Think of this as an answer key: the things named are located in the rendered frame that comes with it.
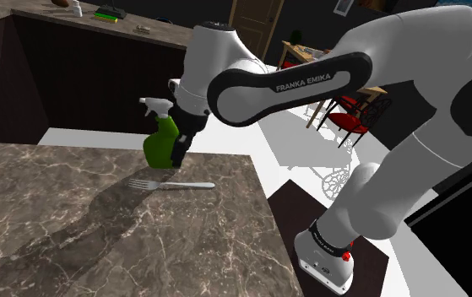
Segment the green spray bottle white trigger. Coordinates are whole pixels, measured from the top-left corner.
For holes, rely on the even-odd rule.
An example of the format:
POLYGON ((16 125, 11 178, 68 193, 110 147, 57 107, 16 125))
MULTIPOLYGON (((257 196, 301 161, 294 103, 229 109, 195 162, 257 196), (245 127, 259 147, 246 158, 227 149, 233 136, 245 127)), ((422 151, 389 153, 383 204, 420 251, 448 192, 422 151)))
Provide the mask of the green spray bottle white trigger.
POLYGON ((179 135, 176 123, 169 114, 173 103, 167 99, 145 97, 138 100, 145 104, 147 116, 150 112, 155 113, 158 129, 150 134, 143 142, 143 151, 148 165, 155 169, 170 169, 173 167, 171 154, 179 135))

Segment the silver fork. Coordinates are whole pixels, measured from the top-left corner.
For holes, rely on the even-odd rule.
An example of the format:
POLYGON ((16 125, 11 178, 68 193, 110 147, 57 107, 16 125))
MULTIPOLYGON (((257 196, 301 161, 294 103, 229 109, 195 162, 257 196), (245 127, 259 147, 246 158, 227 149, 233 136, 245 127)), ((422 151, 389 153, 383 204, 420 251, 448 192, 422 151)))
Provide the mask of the silver fork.
POLYGON ((199 189, 213 189, 215 184, 212 182, 158 182, 158 181, 146 181, 139 179, 130 179, 127 183, 130 187, 144 189, 144 190, 156 190, 163 187, 187 187, 187 188, 199 188, 199 189))

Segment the dark kitchen counter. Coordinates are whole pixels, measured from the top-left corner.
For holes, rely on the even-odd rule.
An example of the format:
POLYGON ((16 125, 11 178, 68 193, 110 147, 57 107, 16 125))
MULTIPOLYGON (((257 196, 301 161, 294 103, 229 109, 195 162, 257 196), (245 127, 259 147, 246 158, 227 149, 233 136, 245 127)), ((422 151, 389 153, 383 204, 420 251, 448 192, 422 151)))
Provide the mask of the dark kitchen counter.
POLYGON ((129 15, 118 24, 48 0, 0 0, 0 143, 51 128, 147 134, 138 99, 166 97, 183 72, 188 28, 129 15))

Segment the brown wooden door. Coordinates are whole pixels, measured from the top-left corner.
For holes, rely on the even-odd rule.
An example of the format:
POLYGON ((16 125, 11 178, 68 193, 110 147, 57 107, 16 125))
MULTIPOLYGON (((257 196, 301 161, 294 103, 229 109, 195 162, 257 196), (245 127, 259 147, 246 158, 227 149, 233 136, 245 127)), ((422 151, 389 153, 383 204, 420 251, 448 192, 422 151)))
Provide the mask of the brown wooden door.
POLYGON ((285 0, 232 0, 229 25, 256 57, 264 60, 285 0))

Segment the wooden table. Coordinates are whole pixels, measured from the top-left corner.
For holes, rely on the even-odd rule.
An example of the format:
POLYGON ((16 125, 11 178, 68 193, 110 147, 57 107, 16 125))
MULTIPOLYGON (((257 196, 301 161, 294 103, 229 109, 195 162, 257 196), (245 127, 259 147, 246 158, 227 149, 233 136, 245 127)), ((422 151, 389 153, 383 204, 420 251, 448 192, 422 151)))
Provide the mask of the wooden table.
MULTIPOLYGON (((283 51, 279 59, 277 70, 290 68, 306 62, 313 62, 318 57, 330 53, 329 49, 318 50, 309 46, 300 44, 294 45, 289 41, 282 41, 283 51)), ((357 90, 361 94, 360 99, 356 100, 356 105, 363 109, 368 103, 373 102, 381 95, 386 95, 388 92, 380 87, 371 87, 357 90)))

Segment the dark robot stand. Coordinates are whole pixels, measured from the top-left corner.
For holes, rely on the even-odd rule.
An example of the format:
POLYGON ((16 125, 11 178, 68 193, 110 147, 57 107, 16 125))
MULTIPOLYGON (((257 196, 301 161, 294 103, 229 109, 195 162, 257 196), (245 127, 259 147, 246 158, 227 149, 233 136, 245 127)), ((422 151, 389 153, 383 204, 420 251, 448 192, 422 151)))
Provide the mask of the dark robot stand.
POLYGON ((299 267, 294 252, 295 236, 306 230, 326 208, 295 182, 288 180, 268 199, 285 248, 290 256, 304 297, 381 297, 388 266, 388 256, 363 237, 352 247, 351 259, 355 262, 350 289, 336 295, 299 267))

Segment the red seat black chair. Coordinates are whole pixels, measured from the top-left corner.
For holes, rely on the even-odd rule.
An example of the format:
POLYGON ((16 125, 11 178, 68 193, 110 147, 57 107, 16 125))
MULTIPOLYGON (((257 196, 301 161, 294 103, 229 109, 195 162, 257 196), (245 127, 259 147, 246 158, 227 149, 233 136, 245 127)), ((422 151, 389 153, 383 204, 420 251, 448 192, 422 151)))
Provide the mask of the red seat black chair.
POLYGON ((317 129, 323 125, 326 119, 329 119, 339 130, 347 132, 339 146, 347 140, 351 133, 360 134, 353 144, 355 146, 392 104, 392 100, 389 98, 375 99, 371 102, 368 101, 368 98, 368 94, 363 94, 357 99, 348 96, 333 97, 328 111, 317 129))

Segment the framed wall picture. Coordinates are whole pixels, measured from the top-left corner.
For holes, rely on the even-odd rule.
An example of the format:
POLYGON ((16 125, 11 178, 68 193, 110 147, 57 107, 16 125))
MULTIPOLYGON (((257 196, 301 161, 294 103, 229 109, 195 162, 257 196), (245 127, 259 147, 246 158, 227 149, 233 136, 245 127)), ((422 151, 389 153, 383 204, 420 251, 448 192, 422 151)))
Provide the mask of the framed wall picture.
POLYGON ((346 16, 355 0, 338 0, 334 7, 334 13, 340 16, 346 16))

